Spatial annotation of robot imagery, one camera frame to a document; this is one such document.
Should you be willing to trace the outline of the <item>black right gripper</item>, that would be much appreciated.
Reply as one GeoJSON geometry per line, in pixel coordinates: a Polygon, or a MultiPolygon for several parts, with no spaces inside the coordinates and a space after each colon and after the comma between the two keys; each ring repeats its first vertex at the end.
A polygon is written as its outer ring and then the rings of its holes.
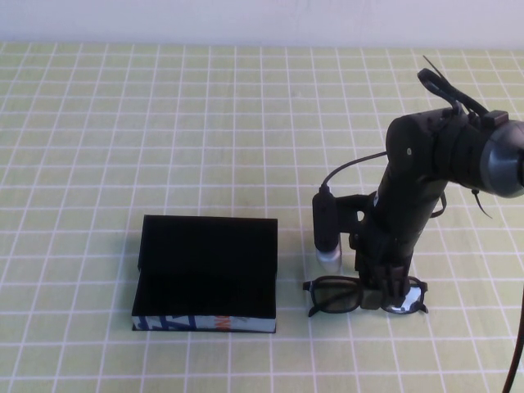
{"type": "Polygon", "coordinates": [[[363,295],[362,309],[381,307],[382,289],[393,301],[403,300],[410,290],[409,270],[414,247],[422,231],[400,237],[378,228],[357,227],[350,232],[350,248],[355,254],[363,295]]]}

